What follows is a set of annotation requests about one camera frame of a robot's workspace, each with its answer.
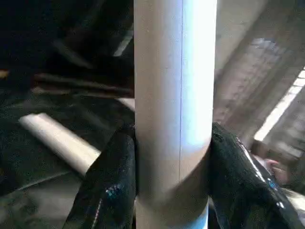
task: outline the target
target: pvc pipe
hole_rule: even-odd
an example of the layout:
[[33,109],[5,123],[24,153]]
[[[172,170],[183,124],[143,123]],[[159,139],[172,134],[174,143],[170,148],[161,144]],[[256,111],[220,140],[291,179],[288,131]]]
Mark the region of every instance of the pvc pipe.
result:
[[83,176],[101,153],[46,114],[29,114],[19,122]]
[[207,227],[216,1],[135,0],[138,229]]

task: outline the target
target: white pipe piece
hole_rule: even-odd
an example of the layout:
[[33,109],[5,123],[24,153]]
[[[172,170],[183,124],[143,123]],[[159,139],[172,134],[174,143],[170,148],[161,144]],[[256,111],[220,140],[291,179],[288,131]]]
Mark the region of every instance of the white pipe piece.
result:
[[83,176],[101,153],[46,114],[29,114],[19,122]]
[[193,173],[211,139],[216,12],[216,0],[135,0],[138,229],[207,227],[205,170]]

